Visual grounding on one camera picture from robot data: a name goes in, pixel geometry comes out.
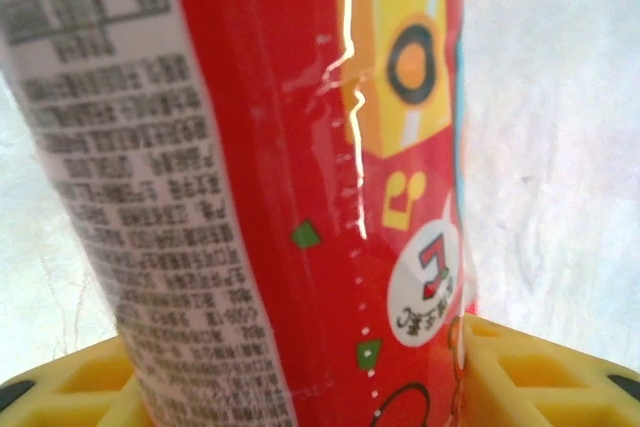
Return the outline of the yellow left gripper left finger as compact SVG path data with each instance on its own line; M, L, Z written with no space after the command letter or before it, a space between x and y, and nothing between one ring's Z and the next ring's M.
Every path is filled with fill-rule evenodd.
M99 342L1 383L0 427L148 427L122 341Z

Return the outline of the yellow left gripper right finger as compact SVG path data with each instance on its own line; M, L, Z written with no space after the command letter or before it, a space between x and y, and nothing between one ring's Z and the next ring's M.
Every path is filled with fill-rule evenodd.
M462 427L640 427L640 373L474 315Z

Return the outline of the red yellow cartoon-label bottle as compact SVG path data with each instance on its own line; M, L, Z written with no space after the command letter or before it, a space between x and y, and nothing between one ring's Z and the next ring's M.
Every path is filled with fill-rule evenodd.
M464 0L0 0L154 427L459 427Z

